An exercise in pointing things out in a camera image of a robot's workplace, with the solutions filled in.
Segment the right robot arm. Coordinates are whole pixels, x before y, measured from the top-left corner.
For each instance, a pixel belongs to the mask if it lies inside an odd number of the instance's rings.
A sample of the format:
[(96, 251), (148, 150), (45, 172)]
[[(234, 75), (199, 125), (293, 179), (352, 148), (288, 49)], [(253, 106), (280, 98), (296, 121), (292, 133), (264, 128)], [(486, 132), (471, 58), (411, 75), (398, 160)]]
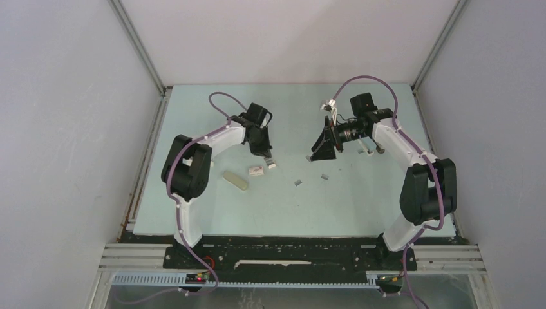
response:
[(379, 109), (370, 93), (350, 100), (353, 118), (337, 121), (335, 100), (321, 104), (323, 131), (312, 146), (309, 160), (334, 160), (348, 142), (370, 138), (378, 152), (388, 152), (405, 172), (399, 198), (400, 216), (382, 234), (384, 245), (374, 252), (376, 264), (391, 269), (400, 252), (425, 229), (441, 229), (447, 214), (457, 208), (456, 167), (450, 159), (439, 159), (416, 144), (403, 130), (394, 112)]

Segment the olive green stapler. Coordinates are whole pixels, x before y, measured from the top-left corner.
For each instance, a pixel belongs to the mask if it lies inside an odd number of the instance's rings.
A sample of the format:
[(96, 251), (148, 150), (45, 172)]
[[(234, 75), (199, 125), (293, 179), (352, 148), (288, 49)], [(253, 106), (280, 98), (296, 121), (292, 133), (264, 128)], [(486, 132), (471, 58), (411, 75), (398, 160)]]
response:
[(223, 173), (223, 179), (231, 183), (233, 186), (237, 187), (241, 191), (246, 191), (249, 188), (248, 181), (231, 171), (225, 171)]

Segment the light blue stapler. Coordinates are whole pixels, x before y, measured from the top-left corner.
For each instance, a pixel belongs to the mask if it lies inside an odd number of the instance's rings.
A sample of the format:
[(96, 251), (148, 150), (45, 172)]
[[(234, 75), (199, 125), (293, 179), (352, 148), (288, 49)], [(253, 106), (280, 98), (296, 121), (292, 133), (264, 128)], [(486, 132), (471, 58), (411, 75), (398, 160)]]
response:
[(368, 156), (372, 156), (374, 154), (374, 151), (368, 148), (368, 146), (363, 143), (361, 140), (359, 140), (360, 148), (358, 150), (359, 154), (366, 154)]

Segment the staple tray box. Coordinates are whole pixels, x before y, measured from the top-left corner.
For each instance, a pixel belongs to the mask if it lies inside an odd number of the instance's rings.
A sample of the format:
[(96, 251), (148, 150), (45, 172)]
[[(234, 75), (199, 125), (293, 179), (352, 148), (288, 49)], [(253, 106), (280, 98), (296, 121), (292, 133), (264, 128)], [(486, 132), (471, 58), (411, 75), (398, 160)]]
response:
[(272, 158), (264, 158), (265, 163), (269, 169), (277, 167), (276, 161)]

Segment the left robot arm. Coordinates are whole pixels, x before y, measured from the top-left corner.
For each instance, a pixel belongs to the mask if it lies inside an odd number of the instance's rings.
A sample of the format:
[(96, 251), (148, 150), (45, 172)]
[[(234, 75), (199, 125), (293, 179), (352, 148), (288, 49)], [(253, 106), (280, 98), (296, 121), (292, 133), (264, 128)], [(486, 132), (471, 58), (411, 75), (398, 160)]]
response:
[(209, 182), (212, 159), (236, 145), (248, 144), (252, 155), (271, 158), (272, 146), (268, 131), (272, 113), (252, 103), (227, 123), (202, 136), (174, 138), (162, 169), (161, 179), (167, 195), (175, 202), (177, 242), (184, 246), (178, 259), (188, 268), (196, 268), (203, 260), (203, 250), (196, 246), (202, 238), (200, 215), (194, 205)]

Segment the beige brown stapler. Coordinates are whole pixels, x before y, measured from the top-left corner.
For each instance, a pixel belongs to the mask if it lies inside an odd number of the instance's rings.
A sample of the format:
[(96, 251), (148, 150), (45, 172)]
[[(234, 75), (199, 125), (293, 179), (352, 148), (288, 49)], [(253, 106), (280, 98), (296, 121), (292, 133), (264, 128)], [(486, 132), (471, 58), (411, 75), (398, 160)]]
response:
[(385, 149), (379, 145), (379, 144), (376, 144), (376, 151), (379, 153), (379, 154), (384, 154), (385, 153)]

